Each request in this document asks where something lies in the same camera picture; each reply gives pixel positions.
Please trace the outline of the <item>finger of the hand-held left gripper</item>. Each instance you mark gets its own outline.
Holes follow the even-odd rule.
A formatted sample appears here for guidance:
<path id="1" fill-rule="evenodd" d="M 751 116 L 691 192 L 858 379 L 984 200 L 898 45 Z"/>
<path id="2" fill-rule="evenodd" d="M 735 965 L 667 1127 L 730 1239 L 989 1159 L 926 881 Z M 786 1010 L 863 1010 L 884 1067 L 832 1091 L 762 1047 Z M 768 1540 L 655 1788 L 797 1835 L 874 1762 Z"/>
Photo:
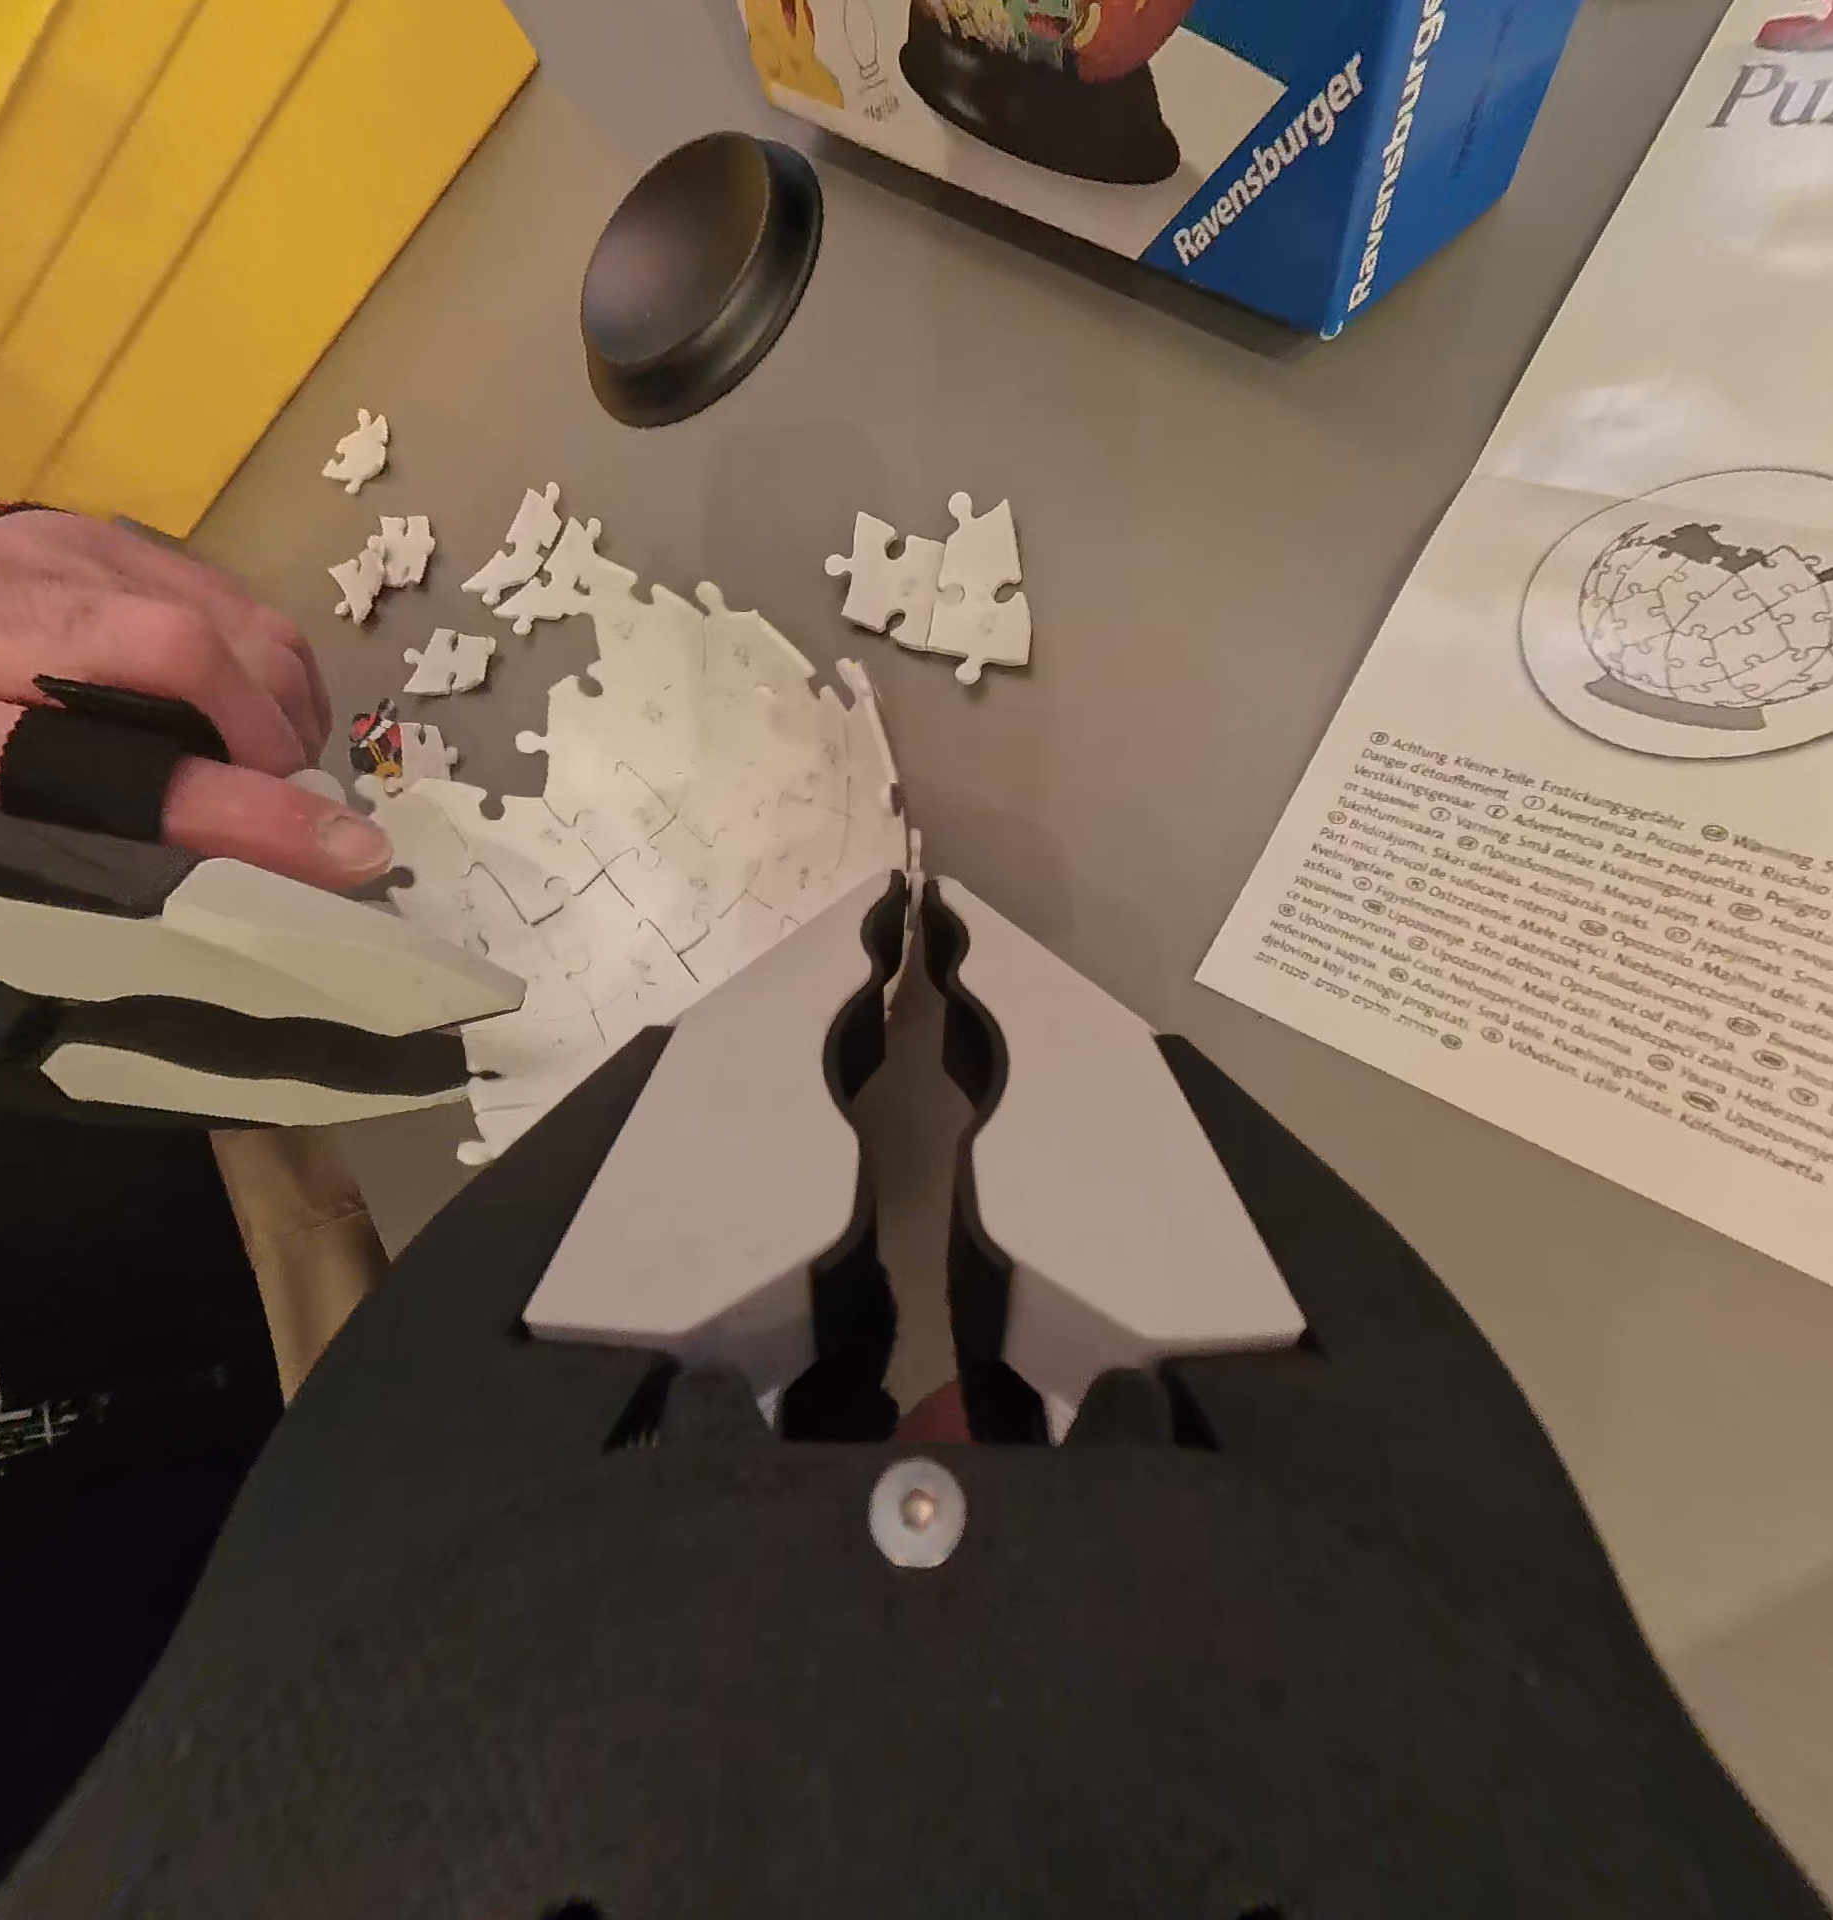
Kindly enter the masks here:
<path id="1" fill-rule="evenodd" d="M 380 1036 L 181 996 L 70 1004 L 40 1074 L 76 1102 L 278 1127 L 417 1111 L 470 1091 L 452 1030 Z"/>
<path id="2" fill-rule="evenodd" d="M 175 996 L 376 1036 L 521 1010 L 526 981 L 376 906 L 231 860 L 199 862 L 144 917 L 0 899 L 0 981 L 38 996 Z"/>

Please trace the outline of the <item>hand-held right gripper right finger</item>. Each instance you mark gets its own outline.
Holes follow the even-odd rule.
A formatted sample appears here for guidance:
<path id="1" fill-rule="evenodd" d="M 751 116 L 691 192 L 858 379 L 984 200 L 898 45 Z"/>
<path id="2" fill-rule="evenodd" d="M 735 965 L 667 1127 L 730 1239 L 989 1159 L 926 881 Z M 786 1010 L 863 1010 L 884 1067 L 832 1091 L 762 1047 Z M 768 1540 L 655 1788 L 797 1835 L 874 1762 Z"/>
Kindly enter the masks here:
<path id="1" fill-rule="evenodd" d="M 971 1407 L 1078 1407 L 1113 1370 L 1306 1333 L 1162 1036 L 961 881 L 924 892 L 952 1151 L 947 1297 Z"/>

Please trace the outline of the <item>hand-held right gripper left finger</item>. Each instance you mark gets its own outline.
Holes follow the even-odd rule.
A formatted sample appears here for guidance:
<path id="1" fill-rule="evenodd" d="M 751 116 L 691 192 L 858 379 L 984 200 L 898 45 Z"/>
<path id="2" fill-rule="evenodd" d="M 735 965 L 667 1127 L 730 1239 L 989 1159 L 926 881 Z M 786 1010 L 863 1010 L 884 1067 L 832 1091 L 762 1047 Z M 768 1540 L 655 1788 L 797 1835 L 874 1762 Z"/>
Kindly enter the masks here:
<path id="1" fill-rule="evenodd" d="M 535 1339 L 730 1366 L 786 1430 L 892 1430 L 898 1307 L 856 1098 L 911 882 L 869 876 L 697 1000 L 526 1306 Z"/>

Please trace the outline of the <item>partly built white puzzle ball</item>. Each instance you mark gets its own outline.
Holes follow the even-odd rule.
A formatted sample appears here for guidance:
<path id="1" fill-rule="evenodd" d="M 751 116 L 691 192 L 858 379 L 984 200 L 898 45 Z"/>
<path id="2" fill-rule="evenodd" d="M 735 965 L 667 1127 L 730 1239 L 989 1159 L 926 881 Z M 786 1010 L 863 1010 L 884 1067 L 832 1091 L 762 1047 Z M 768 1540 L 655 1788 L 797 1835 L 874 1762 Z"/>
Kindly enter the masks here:
<path id="1" fill-rule="evenodd" d="M 518 734 L 518 753 L 545 757 L 535 798 L 354 780 L 398 852 L 405 921 L 526 981 L 521 1010 L 466 1030 L 466 1167 L 920 852 L 858 660 L 816 682 L 768 614 L 713 579 L 600 602 L 593 627 L 596 658 L 551 684 L 542 729 Z"/>

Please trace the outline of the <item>two-piece joined puzzle segment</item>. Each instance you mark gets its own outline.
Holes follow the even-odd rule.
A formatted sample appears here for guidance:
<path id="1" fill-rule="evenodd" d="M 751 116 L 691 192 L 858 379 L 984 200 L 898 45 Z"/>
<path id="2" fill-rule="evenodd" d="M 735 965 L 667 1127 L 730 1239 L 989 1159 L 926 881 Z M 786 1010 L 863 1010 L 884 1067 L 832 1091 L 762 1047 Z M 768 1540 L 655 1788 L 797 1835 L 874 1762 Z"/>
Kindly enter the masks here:
<path id="1" fill-rule="evenodd" d="M 930 540 L 856 512 L 852 546 L 825 555 L 825 574 L 847 585 L 841 614 L 852 627 L 947 658 L 961 684 L 979 684 L 989 667 L 1030 662 L 1023 555 L 1009 497 L 975 509 L 968 491 L 952 491 L 950 517 L 950 538 Z"/>

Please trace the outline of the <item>colourful printed puzzle box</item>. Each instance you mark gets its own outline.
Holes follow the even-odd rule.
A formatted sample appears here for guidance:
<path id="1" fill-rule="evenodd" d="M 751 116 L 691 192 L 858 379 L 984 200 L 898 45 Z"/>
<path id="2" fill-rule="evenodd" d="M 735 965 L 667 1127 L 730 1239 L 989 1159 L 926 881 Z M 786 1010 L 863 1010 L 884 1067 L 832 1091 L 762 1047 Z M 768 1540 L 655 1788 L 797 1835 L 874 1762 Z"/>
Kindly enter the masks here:
<path id="1" fill-rule="evenodd" d="M 738 3 L 778 111 L 1332 338 L 1511 188 L 1576 3 Z"/>

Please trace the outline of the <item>person's left hand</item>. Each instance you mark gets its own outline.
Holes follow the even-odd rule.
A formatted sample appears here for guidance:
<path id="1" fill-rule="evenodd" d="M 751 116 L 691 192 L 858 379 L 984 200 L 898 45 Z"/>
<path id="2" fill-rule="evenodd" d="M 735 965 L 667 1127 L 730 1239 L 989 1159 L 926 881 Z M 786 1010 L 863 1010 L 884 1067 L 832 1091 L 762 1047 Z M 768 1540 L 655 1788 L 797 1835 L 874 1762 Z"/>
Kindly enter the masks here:
<path id="1" fill-rule="evenodd" d="M 56 509 L 0 512 L 0 757 L 40 675 L 184 699 L 228 760 L 184 757 L 158 840 L 317 890 L 381 876 L 389 834 L 295 784 L 332 729 L 306 635 L 231 577 L 130 530 Z"/>

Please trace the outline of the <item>beige trousers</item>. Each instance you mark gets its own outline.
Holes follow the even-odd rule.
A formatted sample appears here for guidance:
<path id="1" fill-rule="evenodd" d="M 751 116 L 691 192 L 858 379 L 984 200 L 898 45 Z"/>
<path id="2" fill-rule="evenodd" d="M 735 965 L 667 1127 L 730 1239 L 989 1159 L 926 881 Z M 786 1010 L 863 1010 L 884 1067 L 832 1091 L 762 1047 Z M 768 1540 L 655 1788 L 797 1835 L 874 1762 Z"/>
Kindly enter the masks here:
<path id="1" fill-rule="evenodd" d="M 291 1402 L 392 1262 L 329 1127 L 231 1127 L 208 1144 Z"/>

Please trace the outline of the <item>yellow box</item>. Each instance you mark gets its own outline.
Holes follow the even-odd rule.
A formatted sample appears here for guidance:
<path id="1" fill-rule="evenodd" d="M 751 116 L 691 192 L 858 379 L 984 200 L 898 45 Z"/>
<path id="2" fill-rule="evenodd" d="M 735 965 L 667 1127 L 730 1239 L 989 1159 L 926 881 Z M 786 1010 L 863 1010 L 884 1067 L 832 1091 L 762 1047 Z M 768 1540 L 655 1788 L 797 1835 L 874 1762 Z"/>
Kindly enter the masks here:
<path id="1" fill-rule="evenodd" d="M 505 3 L 0 3 L 0 501 L 191 535 L 535 67 Z"/>

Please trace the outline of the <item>white printed instruction leaflet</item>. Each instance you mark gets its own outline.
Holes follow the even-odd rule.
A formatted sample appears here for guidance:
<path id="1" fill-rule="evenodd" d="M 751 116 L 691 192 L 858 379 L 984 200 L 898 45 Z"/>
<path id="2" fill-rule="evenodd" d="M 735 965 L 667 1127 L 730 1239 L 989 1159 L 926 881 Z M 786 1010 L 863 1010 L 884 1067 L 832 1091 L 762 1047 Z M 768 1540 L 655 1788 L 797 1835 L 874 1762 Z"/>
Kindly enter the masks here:
<path id="1" fill-rule="evenodd" d="M 1833 1287 L 1833 3 L 1734 3 L 1200 987 Z"/>

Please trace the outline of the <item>black round cup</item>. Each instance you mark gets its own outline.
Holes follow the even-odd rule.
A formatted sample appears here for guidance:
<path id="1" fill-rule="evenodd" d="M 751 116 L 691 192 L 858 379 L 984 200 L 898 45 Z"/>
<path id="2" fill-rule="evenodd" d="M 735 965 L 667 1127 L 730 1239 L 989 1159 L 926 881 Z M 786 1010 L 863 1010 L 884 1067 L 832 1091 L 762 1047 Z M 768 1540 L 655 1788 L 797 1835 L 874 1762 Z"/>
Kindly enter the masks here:
<path id="1" fill-rule="evenodd" d="M 786 140 L 708 132 L 658 160 L 584 272 L 600 406 L 626 427 L 661 427 L 738 390 L 794 319 L 821 232 L 818 174 Z"/>

